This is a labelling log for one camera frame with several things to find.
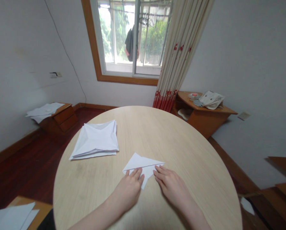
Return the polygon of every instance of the drawer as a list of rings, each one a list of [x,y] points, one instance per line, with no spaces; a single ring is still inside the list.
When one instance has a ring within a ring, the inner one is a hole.
[[[64,122],[66,119],[71,117],[73,114],[75,114],[74,109],[72,106],[68,107],[66,110],[62,111],[58,115],[54,116],[55,121],[59,124]]]
[[[70,129],[76,122],[78,121],[78,118],[76,114],[68,118],[65,122],[63,122],[60,125],[60,128],[62,129],[63,132],[66,132],[68,129]]]

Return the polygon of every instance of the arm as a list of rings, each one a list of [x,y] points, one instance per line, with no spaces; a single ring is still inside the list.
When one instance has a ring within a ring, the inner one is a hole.
[[[163,166],[156,166],[154,170],[156,181],[159,183],[163,194],[167,199],[181,211],[189,222],[192,229],[211,230],[206,218],[192,198],[184,181],[176,172]]]
[[[107,200],[69,230],[106,229],[112,225],[138,201],[144,180],[141,173],[142,168],[135,169],[130,175],[128,170]]]

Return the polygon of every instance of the glass pane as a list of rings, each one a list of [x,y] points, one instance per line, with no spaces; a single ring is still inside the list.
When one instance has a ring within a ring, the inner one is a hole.
[[[172,1],[141,0],[136,73],[160,74],[171,3]]]
[[[129,49],[130,37],[133,36],[135,0],[98,0],[98,9],[106,71],[132,73],[132,60],[125,43],[128,41]]]
[[[98,7],[99,20],[102,31],[102,44],[104,47],[105,62],[114,62],[112,31],[111,31],[111,15],[108,10],[109,5],[101,4]]]

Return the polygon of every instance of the oval table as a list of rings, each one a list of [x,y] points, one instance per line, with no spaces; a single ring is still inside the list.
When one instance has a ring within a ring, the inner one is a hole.
[[[70,161],[78,139],[72,138],[61,158],[54,185],[57,230],[68,229],[98,207],[124,176],[123,168],[136,152],[165,162],[185,181],[212,229],[242,229],[238,196],[217,152],[192,126],[159,109],[126,106],[106,111],[89,123],[115,119],[120,151],[116,156]],[[183,229],[184,221],[171,208],[150,177],[138,203],[111,229]]]

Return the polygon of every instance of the white paper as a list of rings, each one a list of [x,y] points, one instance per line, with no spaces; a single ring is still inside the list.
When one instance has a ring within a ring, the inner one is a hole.
[[[128,161],[127,165],[123,169],[123,173],[126,174],[126,171],[129,170],[129,173],[136,168],[142,168],[142,173],[144,174],[144,181],[142,183],[141,189],[144,189],[147,180],[154,174],[155,166],[164,165],[164,162],[153,160],[146,157],[141,157],[139,154],[134,153],[133,156]]]
[[[247,199],[242,197],[241,198],[241,204],[246,211],[248,211],[252,215],[255,215],[254,209],[252,208],[251,203]]]
[[[50,117],[51,114],[49,115],[42,115],[42,116],[34,116],[34,117],[30,117],[31,119],[35,120],[38,124],[41,123],[41,121],[43,121],[45,118]]]
[[[56,110],[63,105],[65,105],[65,104],[57,103],[57,102],[54,102],[51,104],[45,104],[40,108],[36,108],[34,110],[28,111],[26,117],[54,114],[56,112]]]
[[[39,210],[31,210],[29,213],[26,221],[24,222],[21,230],[27,230],[31,224],[31,222],[34,220],[35,216],[38,214]]]
[[[35,202],[0,210],[0,230],[21,230]]]
[[[116,155],[118,151],[117,123],[84,124],[70,160]]]

